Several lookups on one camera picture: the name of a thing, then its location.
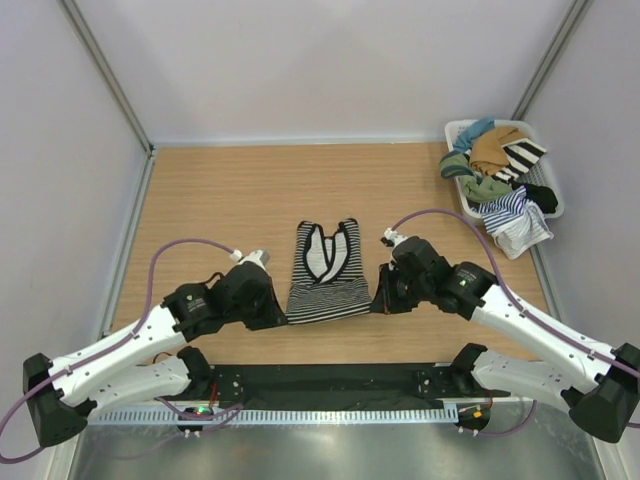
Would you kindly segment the black white striped tank top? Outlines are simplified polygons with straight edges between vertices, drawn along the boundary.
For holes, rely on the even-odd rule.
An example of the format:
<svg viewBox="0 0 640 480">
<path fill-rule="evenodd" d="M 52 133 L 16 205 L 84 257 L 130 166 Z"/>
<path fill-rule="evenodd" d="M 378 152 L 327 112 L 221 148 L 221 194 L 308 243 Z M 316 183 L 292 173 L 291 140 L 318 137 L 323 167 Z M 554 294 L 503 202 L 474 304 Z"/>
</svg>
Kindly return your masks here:
<svg viewBox="0 0 640 480">
<path fill-rule="evenodd" d="M 320 224 L 301 222 L 296 230 L 287 321 L 302 325 L 364 315 L 371 303 L 358 222 L 344 219 L 331 235 Z"/>
</svg>

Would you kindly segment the blue white striped tank top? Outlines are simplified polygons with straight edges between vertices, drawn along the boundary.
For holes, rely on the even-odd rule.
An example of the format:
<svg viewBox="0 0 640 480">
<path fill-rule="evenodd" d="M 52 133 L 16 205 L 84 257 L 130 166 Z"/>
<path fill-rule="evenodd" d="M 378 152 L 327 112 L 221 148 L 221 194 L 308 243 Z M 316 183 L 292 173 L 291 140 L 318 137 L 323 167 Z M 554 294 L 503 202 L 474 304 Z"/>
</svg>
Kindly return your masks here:
<svg viewBox="0 0 640 480">
<path fill-rule="evenodd" d="M 554 238 L 540 207 L 527 198 L 524 186 L 494 201 L 479 205 L 487 233 L 509 260 Z"/>
</svg>

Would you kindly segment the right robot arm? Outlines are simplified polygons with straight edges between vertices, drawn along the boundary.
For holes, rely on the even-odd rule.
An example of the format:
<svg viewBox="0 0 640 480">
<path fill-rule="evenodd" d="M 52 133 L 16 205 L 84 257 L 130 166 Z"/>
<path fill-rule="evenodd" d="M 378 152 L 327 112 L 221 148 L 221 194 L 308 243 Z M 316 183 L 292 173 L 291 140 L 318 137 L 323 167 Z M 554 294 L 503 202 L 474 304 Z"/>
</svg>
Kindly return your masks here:
<svg viewBox="0 0 640 480">
<path fill-rule="evenodd" d="M 483 388 L 529 397 L 568 414 L 601 441 L 621 440 L 639 405 L 638 347 L 613 347 L 567 327 L 486 269 L 471 262 L 450 265 L 418 236 L 387 230 L 381 241 L 391 257 L 379 269 L 373 312 L 400 314 L 428 302 L 506 335 L 536 357 L 522 361 L 468 344 L 452 363 L 455 391 L 472 396 Z"/>
</svg>

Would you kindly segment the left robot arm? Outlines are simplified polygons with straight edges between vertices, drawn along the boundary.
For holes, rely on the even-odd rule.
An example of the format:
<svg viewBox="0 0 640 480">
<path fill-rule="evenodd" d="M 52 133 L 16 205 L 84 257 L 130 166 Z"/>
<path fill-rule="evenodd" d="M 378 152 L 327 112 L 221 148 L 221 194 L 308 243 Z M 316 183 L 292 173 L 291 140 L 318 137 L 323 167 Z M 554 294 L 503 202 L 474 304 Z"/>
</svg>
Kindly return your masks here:
<svg viewBox="0 0 640 480">
<path fill-rule="evenodd" d="M 26 359 L 23 392 L 38 444 L 61 444 L 90 420 L 127 403 L 204 398 L 212 376 L 190 342 L 229 323 L 257 331 L 287 322 L 266 264 L 266 251 L 255 250 L 212 286 L 183 284 L 145 319 L 88 347 L 55 359 L 42 353 Z"/>
</svg>

